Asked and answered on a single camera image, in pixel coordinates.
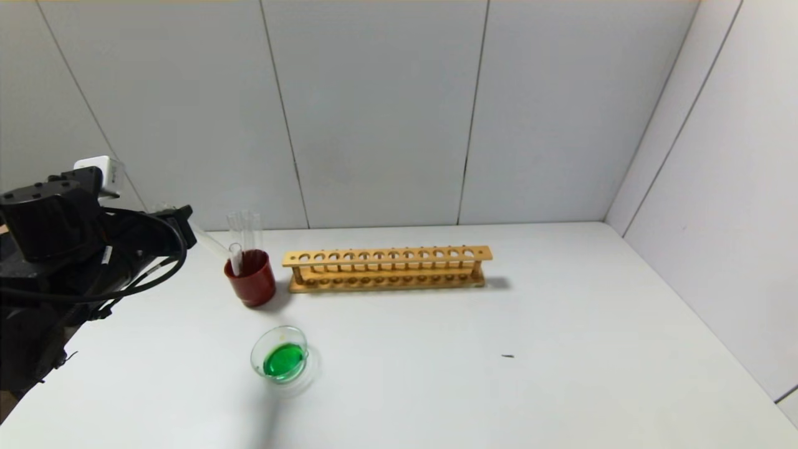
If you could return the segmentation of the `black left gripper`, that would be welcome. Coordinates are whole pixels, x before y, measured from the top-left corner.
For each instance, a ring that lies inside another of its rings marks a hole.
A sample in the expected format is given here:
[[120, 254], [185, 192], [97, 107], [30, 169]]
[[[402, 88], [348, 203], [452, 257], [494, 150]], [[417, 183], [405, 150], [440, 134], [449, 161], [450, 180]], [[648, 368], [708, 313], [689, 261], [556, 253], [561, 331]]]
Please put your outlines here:
[[158, 212], [125, 211], [125, 258], [151, 261], [182, 258], [197, 242], [189, 219], [191, 205], [169, 207]]

